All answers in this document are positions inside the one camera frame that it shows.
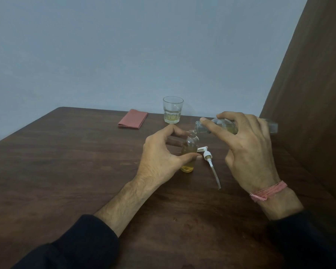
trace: pink cloth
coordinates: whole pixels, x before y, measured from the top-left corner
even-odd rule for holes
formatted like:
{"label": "pink cloth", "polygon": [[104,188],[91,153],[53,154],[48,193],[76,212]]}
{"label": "pink cloth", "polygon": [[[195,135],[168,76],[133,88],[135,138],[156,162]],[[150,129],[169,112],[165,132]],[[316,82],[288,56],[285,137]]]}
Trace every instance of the pink cloth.
{"label": "pink cloth", "polygon": [[255,194],[250,194],[251,199],[253,199],[255,202],[257,201],[265,201],[268,199],[268,197],[273,196],[277,194],[279,191],[285,189],[287,187],[286,183],[284,181],[280,181],[278,184],[275,184],[265,190],[258,191]]}
{"label": "pink cloth", "polygon": [[135,109],[131,109],[125,117],[118,123],[118,126],[140,128],[146,119],[148,112],[142,112]]}

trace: bottle mouth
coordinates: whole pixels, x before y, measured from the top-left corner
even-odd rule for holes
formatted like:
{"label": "bottle mouth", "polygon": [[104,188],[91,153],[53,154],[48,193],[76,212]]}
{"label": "bottle mouth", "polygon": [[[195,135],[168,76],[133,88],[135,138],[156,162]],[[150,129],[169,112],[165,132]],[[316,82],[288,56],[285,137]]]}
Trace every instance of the bottle mouth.
{"label": "bottle mouth", "polygon": [[197,132],[195,130],[189,130],[188,138],[194,139],[197,137]]}

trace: pump bottle without lid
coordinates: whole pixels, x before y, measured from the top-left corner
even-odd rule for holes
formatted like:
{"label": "pump bottle without lid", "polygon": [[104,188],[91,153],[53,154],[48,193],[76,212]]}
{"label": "pump bottle without lid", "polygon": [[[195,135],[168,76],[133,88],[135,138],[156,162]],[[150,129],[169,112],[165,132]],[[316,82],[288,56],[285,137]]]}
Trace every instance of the pump bottle without lid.
{"label": "pump bottle without lid", "polygon": [[[270,135],[275,135],[278,133],[278,124],[270,121],[268,119],[264,119],[268,122]],[[212,122],[216,125],[220,126],[221,128],[229,131],[230,133],[237,134],[238,128],[236,124],[228,119],[212,119]],[[206,128],[200,121],[195,122],[195,132],[197,133],[211,133],[208,128]]]}
{"label": "pump bottle without lid", "polygon": [[[194,130],[189,131],[189,136],[182,146],[182,155],[187,153],[196,153],[198,150],[199,139],[197,133]],[[181,170],[183,172],[189,173],[194,169],[195,160],[185,164]]]}

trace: brown tabletop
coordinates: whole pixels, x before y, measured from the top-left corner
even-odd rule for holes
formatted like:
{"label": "brown tabletop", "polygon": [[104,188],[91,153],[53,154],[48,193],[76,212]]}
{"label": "brown tabletop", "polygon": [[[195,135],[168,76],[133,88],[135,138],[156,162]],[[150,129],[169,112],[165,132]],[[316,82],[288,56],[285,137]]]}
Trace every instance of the brown tabletop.
{"label": "brown tabletop", "polygon": [[[125,114],[57,108],[0,141],[0,268],[57,239],[134,177],[145,138],[167,124],[161,114],[148,114],[139,130],[118,128]],[[189,130],[198,118],[182,116],[178,126]],[[199,138],[222,189],[206,161],[192,173],[178,171],[123,232],[114,268],[282,266],[266,217],[224,162],[227,146],[210,134]],[[281,178],[336,234],[336,200],[277,143],[273,152]]]}

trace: hand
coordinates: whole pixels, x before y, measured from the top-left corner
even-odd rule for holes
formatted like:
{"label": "hand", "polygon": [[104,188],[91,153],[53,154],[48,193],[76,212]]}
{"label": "hand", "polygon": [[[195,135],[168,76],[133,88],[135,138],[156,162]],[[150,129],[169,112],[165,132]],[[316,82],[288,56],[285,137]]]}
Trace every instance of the hand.
{"label": "hand", "polygon": [[188,136],[188,132],[170,124],[155,134],[148,136],[144,145],[137,176],[152,180],[153,186],[159,187],[170,180],[176,171],[184,164],[202,158],[198,153],[188,153],[181,156],[171,154],[166,144],[182,146],[182,142],[169,139],[168,136]]}
{"label": "hand", "polygon": [[223,112],[217,118],[234,121],[238,133],[234,135],[206,118],[200,121],[229,145],[225,162],[239,185],[249,193],[256,193],[278,183],[268,123],[237,112]]}

